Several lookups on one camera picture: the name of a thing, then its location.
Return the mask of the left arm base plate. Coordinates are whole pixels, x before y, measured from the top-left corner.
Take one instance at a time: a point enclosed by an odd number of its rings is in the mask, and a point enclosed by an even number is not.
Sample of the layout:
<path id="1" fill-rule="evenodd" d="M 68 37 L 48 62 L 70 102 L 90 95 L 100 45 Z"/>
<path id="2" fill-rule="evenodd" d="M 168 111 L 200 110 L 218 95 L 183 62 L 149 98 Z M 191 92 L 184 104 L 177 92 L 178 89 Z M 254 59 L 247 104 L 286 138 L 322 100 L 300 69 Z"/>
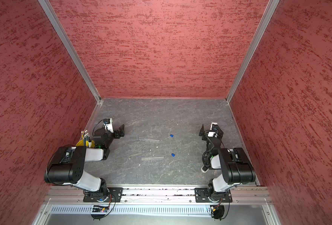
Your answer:
<path id="1" fill-rule="evenodd" d="M 89 192 L 84 191 L 83 202 L 85 203 L 109 203 L 121 201 L 123 188 L 122 187 L 110 187 L 106 189 L 106 192 L 96 191 Z"/>

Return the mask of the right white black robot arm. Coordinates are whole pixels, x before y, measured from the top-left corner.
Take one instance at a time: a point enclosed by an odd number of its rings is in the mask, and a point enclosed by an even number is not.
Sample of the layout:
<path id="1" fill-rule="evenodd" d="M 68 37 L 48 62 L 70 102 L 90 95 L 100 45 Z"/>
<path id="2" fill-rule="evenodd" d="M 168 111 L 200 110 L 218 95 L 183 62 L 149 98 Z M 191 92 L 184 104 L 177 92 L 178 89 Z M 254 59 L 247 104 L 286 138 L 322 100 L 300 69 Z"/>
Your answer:
<path id="1" fill-rule="evenodd" d="M 202 154 L 202 172 L 221 171 L 221 175 L 210 180 L 206 189 L 195 189 L 195 194 L 202 201 L 231 202 L 231 188 L 256 181 L 256 172 L 244 149 L 225 148 L 222 142 L 223 135 L 224 132 L 214 122 L 209 129 L 202 126 L 199 132 L 202 140 L 206 141 L 206 150 Z"/>

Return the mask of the clear test tube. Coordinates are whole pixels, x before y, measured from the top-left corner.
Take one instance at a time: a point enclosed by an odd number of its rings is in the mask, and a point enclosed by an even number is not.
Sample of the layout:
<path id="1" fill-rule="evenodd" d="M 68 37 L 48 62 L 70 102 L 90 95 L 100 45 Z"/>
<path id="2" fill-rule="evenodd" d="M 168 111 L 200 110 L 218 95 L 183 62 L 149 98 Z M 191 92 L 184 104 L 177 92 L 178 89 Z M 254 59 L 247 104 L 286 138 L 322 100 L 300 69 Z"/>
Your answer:
<path id="1" fill-rule="evenodd" d="M 148 139 L 148 138 L 139 138 L 140 141 L 150 141 L 150 142 L 159 142 L 157 139 Z"/>
<path id="2" fill-rule="evenodd" d="M 164 159 L 164 156 L 162 157 L 142 157 L 141 160 L 154 160 L 154 159 Z"/>

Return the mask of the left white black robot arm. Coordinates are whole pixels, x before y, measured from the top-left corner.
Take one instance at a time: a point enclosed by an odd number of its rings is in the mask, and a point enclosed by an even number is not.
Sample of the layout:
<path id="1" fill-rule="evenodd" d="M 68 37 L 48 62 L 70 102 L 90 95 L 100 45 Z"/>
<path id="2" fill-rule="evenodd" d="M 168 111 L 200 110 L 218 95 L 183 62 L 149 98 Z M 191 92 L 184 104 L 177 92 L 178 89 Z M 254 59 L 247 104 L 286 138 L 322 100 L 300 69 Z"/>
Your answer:
<path id="1" fill-rule="evenodd" d="M 82 131 L 81 145 L 58 148 L 47 164 L 44 174 L 46 183 L 81 189 L 84 194 L 83 201 L 87 203 L 121 201 L 123 188 L 108 188 L 105 179 L 93 176 L 84 169 L 86 162 L 107 160 L 113 140 L 125 136 L 125 125 L 114 130 L 111 121 L 102 122 L 104 127 L 94 130 L 93 137 L 90 137 L 87 130 Z"/>

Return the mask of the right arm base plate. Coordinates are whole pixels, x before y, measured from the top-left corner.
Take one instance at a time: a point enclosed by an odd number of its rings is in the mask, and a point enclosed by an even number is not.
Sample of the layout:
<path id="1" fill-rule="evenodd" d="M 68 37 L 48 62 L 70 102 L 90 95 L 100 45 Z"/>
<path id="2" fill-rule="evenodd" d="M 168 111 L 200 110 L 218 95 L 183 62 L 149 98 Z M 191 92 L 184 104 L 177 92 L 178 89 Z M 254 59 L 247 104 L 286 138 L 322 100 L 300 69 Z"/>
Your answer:
<path id="1" fill-rule="evenodd" d="M 214 192 L 209 188 L 195 188 L 195 199 L 197 203 L 232 203 L 231 192 Z"/>

